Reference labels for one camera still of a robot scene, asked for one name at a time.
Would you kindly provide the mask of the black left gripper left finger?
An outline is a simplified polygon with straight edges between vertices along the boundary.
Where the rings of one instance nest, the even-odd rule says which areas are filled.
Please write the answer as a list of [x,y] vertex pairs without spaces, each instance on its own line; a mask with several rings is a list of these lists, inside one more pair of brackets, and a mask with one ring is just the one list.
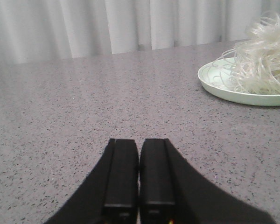
[[96,166],[48,224],[135,224],[138,150],[134,140],[110,139]]

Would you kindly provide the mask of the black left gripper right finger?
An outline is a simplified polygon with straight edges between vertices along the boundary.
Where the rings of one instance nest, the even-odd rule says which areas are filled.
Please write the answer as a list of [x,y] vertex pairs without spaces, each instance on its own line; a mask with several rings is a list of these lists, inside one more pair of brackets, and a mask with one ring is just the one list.
[[140,155],[142,224],[272,224],[271,216],[197,172],[169,139],[146,139]]

